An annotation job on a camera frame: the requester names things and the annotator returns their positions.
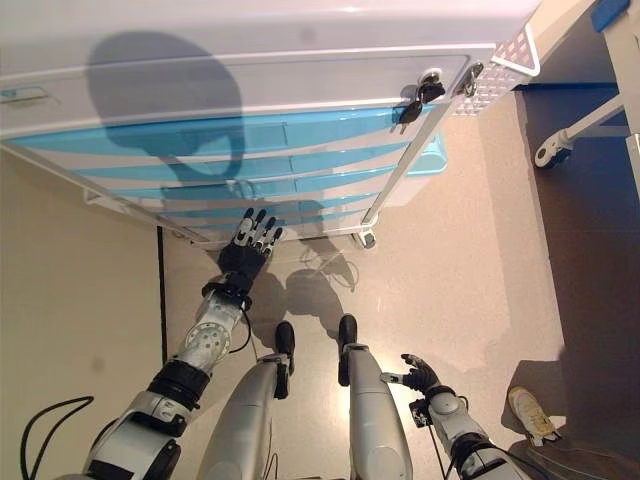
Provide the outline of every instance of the beige wall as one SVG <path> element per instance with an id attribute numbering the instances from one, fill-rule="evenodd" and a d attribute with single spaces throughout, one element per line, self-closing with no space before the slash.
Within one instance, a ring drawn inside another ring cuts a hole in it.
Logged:
<path id="1" fill-rule="evenodd" d="M 542 0 L 529 20 L 540 60 L 561 43 L 571 26 L 594 0 Z"/>
<path id="2" fill-rule="evenodd" d="M 615 82 L 604 37 L 591 25 L 593 0 L 543 0 L 529 22 L 542 63 L 531 83 Z"/>
<path id="3" fill-rule="evenodd" d="M 3 153 L 0 163 L 0 477 L 19 478 L 33 414 L 96 397 L 56 434 L 38 474 L 47 479 L 78 472 L 102 425 L 161 365 L 156 233 L 84 205 L 79 188 L 22 160 Z M 51 424 L 33 431 L 30 462 Z"/>

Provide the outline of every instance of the white shoe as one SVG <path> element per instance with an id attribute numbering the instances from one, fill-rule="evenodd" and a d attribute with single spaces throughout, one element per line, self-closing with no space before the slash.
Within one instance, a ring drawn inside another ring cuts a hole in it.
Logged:
<path id="1" fill-rule="evenodd" d="M 529 440 L 534 447 L 541 447 L 543 440 L 555 441 L 560 438 L 555 425 L 529 390 L 513 387 L 509 390 L 508 398 L 513 414 L 529 432 Z"/>

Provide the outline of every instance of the white metal leg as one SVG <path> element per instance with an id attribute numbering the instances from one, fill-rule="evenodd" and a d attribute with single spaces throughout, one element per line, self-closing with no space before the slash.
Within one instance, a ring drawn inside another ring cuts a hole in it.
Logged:
<path id="1" fill-rule="evenodd" d="M 536 166 L 539 168 L 551 168 L 563 162 L 571 154 L 573 142 L 580 137 L 601 136 L 599 133 L 605 133 L 606 135 L 604 136 L 612 136 L 614 133 L 620 133 L 620 136 L 628 135 L 629 130 L 626 127 L 621 129 L 619 127 L 603 127 L 600 125 L 622 112 L 623 109 L 622 96 L 616 95 L 570 127 L 558 130 L 547 138 L 536 151 Z"/>
<path id="2" fill-rule="evenodd" d="M 627 11 L 622 13 L 604 30 L 609 56 L 616 73 L 618 90 L 622 97 L 627 124 L 631 136 L 627 138 L 629 160 L 633 169 L 636 187 L 640 195 L 640 154 L 638 135 L 640 134 L 640 1 L 632 0 Z"/>
<path id="3" fill-rule="evenodd" d="M 631 160 L 633 176 L 636 181 L 636 190 L 640 192 L 640 134 L 635 133 L 627 137 L 627 150 L 629 150 L 629 160 Z"/>
<path id="4" fill-rule="evenodd" d="M 632 0 L 629 8 L 603 32 L 620 93 L 569 128 L 545 140 L 536 152 L 536 166 L 551 168 L 560 163 L 569 156 L 573 142 L 580 137 L 628 137 L 629 159 L 636 187 L 640 187 L 640 32 L 634 32 L 634 24 L 637 25 L 639 19 L 640 1 Z M 627 117 L 627 128 L 601 125 L 622 110 Z"/>
<path id="5" fill-rule="evenodd" d="M 389 196 L 393 193 L 393 191 L 398 187 L 400 181 L 406 176 L 411 164 L 416 159 L 418 155 L 422 153 L 425 145 L 433 140 L 435 136 L 438 126 L 443 119 L 446 118 L 449 111 L 455 111 L 458 103 L 456 100 L 450 103 L 444 103 L 440 105 L 436 105 L 433 110 L 429 112 L 427 118 L 424 120 L 424 123 L 418 130 L 413 142 L 407 147 L 407 149 L 402 154 L 402 157 L 398 161 L 398 166 L 394 169 L 393 173 L 389 177 L 389 181 L 385 185 L 376 201 L 373 202 L 371 208 L 364 216 L 362 220 L 363 224 L 373 224 L 376 216 L 380 213 L 382 206 L 385 204 Z"/>

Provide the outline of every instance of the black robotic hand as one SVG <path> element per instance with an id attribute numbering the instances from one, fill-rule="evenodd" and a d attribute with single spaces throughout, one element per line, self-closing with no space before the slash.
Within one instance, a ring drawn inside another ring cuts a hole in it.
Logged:
<path id="1" fill-rule="evenodd" d="M 237 291 L 239 295 L 247 295 L 254 280 L 273 251 L 275 244 L 282 236 L 282 227 L 275 227 L 276 218 L 271 217 L 266 224 L 266 210 L 260 210 L 253 218 L 254 210 L 249 208 L 229 245 L 224 247 L 218 257 L 218 266 L 227 275 L 225 284 Z"/>
<path id="2" fill-rule="evenodd" d="M 409 369 L 409 373 L 402 375 L 385 372 L 380 374 L 380 380 L 386 383 L 399 383 L 412 390 L 417 390 L 423 395 L 427 395 L 429 390 L 440 385 L 438 375 L 436 375 L 436 372 L 433 371 L 427 362 L 410 353 L 403 353 L 400 356 L 407 365 L 413 367 Z"/>

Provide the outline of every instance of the tiled floor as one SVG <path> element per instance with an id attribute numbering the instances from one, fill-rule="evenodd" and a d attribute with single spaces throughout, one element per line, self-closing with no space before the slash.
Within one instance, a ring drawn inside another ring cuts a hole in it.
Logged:
<path id="1" fill-rule="evenodd" d="M 270 351 L 282 319 L 296 331 L 291 395 L 273 412 L 281 478 L 348 478 L 348 390 L 337 382 L 334 340 L 343 312 L 358 318 L 360 339 L 383 370 L 402 371 L 405 352 L 430 362 L 469 397 L 472 415 L 499 445 L 522 439 L 501 425 L 512 423 L 505 395 L 516 368 L 532 383 L 553 385 L 563 404 L 561 374 L 535 374 L 542 362 L 557 361 L 563 340 L 515 99 L 481 120 L 452 118 L 444 133 L 447 170 L 409 205 L 383 212 L 374 249 L 361 250 L 349 237 L 283 243 L 255 285 L 257 354 Z M 193 322 L 200 288 L 218 270 L 204 252 L 165 234 L 165 271 L 172 351 Z M 239 343 L 245 330 L 237 330 Z M 193 478 L 226 399 L 254 360 L 246 349 L 216 368 L 182 439 L 176 478 Z M 393 392 L 414 478 L 436 478 L 429 436 L 407 408 L 415 396 Z"/>

